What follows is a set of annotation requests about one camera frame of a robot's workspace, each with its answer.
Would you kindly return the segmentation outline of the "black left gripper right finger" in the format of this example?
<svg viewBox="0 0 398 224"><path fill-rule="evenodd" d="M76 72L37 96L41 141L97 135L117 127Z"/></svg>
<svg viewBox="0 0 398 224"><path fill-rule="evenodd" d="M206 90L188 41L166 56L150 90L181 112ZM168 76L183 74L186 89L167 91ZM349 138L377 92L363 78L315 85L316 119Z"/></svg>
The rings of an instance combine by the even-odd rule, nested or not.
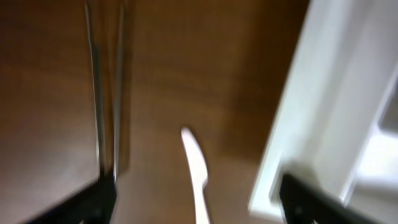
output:
<svg viewBox="0 0 398 224"><path fill-rule="evenodd" d="M287 224L375 224L318 188L284 174L279 190L284 220Z"/></svg>

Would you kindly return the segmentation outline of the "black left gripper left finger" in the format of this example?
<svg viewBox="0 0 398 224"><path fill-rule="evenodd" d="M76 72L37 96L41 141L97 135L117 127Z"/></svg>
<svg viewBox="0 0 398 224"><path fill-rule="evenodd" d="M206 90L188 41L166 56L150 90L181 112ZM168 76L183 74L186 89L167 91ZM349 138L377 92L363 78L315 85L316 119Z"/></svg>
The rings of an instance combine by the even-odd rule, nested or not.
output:
<svg viewBox="0 0 398 224"><path fill-rule="evenodd" d="M27 224L109 224L116 199L114 172L109 172Z"/></svg>

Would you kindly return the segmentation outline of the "white plastic knife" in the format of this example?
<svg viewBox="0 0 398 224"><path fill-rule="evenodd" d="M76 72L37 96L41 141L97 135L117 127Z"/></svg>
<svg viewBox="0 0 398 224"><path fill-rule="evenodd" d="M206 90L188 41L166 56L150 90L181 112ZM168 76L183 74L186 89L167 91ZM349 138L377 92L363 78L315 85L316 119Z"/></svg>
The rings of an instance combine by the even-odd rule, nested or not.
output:
<svg viewBox="0 0 398 224"><path fill-rule="evenodd" d="M195 206L195 223L210 224L204 189L208 182L208 170L200 145L189 128L181 129L182 143L188 161Z"/></svg>

